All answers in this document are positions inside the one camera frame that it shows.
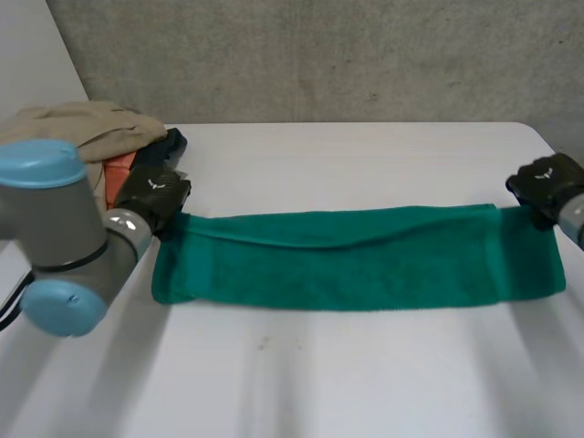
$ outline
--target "orange cloth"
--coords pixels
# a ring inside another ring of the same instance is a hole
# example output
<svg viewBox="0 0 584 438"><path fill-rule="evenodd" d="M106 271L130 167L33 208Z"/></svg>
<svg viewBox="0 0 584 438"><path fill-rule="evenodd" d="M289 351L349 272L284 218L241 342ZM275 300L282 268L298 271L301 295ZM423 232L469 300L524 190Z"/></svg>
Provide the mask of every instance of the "orange cloth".
<svg viewBox="0 0 584 438"><path fill-rule="evenodd" d="M103 171L106 177L106 204L109 209L113 207L121 186L130 175L130 167L135 156L136 152L131 152L103 162Z"/></svg>

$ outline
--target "pile of clothes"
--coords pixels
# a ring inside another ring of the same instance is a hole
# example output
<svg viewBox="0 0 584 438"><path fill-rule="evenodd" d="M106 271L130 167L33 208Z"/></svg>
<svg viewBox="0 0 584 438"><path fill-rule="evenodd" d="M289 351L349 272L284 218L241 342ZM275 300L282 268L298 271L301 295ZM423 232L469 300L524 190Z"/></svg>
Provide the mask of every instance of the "pile of clothes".
<svg viewBox="0 0 584 438"><path fill-rule="evenodd" d="M20 110L0 124L0 145L32 139L60 139L78 147L101 210L110 208L131 170L163 166L186 146L176 129L112 102L68 102Z"/></svg>

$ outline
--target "gray concrete wall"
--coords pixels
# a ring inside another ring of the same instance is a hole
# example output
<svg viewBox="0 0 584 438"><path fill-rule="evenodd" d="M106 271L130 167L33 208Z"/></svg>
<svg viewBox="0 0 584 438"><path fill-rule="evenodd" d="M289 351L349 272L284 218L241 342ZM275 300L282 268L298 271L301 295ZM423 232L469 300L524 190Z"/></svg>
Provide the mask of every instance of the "gray concrete wall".
<svg viewBox="0 0 584 438"><path fill-rule="evenodd" d="M513 120L584 160L583 0L48 0L92 99L165 122Z"/></svg>

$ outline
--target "robotic arm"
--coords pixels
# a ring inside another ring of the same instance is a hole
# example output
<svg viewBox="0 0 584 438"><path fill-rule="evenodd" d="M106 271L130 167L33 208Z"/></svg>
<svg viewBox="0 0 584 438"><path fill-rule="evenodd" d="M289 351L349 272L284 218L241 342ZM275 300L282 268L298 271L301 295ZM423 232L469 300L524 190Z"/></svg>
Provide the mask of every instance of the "robotic arm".
<svg viewBox="0 0 584 438"><path fill-rule="evenodd" d="M0 239L19 243L34 278L18 304L24 314L57 336L89 333L190 190L174 171L139 167L101 215L73 144L0 147Z"/></svg>
<svg viewBox="0 0 584 438"><path fill-rule="evenodd" d="M522 205L532 207L536 228L560 229L584 250L584 169L563 153L540 158L506 182Z"/></svg>

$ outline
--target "wall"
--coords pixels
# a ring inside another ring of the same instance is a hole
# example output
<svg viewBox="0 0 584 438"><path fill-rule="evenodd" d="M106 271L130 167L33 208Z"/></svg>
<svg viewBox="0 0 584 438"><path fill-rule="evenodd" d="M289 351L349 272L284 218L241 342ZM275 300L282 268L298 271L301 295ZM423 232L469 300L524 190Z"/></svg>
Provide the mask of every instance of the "wall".
<svg viewBox="0 0 584 438"><path fill-rule="evenodd" d="M0 120L88 98L44 0L0 0L0 59Z"/></svg>
<svg viewBox="0 0 584 438"><path fill-rule="evenodd" d="M513 120L584 160L581 0L49 0L86 91L166 122Z"/></svg>

